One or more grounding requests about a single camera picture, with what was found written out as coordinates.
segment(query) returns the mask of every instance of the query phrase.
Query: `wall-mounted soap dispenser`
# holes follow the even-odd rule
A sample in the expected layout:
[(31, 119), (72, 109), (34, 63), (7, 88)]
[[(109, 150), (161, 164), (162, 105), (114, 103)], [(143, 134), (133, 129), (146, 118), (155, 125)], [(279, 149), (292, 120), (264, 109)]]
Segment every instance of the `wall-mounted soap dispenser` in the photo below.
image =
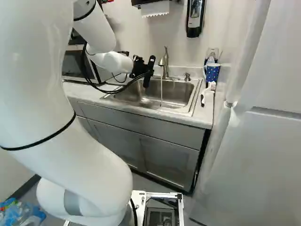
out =
[(206, 0), (188, 0), (186, 33), (188, 38), (198, 37), (204, 25)]

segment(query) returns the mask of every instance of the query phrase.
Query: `paper towel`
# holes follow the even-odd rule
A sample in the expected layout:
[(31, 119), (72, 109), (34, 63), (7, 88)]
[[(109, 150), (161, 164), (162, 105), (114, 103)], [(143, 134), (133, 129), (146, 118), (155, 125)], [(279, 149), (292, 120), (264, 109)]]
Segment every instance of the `paper towel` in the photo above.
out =
[(141, 15), (143, 18), (149, 16), (166, 15), (169, 13), (169, 0), (156, 1), (141, 5)]

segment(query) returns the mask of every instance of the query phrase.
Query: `toothbrush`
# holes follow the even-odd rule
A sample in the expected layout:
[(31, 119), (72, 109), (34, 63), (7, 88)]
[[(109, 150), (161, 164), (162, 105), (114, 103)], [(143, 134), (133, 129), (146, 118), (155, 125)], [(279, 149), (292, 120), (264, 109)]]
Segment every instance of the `toothbrush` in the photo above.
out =
[(213, 93), (215, 93), (216, 90), (216, 82), (215, 81), (210, 81), (208, 83), (208, 88), (204, 89), (202, 94), (201, 94), (201, 106), (204, 107), (205, 106), (205, 93), (207, 91), (212, 91)]

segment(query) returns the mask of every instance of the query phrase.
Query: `countertop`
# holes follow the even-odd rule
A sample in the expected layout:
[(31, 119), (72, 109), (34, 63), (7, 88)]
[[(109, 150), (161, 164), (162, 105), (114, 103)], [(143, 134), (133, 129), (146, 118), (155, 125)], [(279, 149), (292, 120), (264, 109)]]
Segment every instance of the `countertop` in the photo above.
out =
[[(200, 91), (198, 93), (198, 98), (196, 101), (196, 106), (193, 111), (192, 116), (180, 115), (177, 113), (158, 111), (154, 109), (148, 109), (143, 107), (124, 105), (117, 102), (107, 101), (101, 99), (106, 94), (94, 89), (93, 87), (86, 84), (79, 84), (74, 82), (65, 81), (63, 83), (64, 91), (70, 100), (75, 100), (78, 102), (97, 105), (101, 107), (106, 107), (110, 109), (120, 110), (128, 113), (135, 113), (138, 115), (143, 115), (151, 118), (157, 118), (161, 120), (176, 122), (184, 125), (190, 125), (199, 128), (212, 129), (213, 124), (213, 110), (214, 110), (214, 95), (211, 92), (205, 93), (205, 107), (201, 107), (200, 95), (202, 91), (206, 88), (205, 80), (198, 77), (202, 81)], [(104, 90), (114, 90), (116, 85), (102, 85), (101, 89)]]

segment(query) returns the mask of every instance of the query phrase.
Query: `paper towel dispenser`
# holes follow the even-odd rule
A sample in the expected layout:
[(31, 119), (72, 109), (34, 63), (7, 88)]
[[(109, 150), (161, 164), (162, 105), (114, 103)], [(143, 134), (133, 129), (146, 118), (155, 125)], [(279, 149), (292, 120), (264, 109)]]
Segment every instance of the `paper towel dispenser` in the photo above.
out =
[(142, 4), (152, 3), (152, 2), (156, 2), (156, 1), (163, 1), (163, 0), (132, 0), (132, 6), (135, 6), (138, 9), (141, 9)]

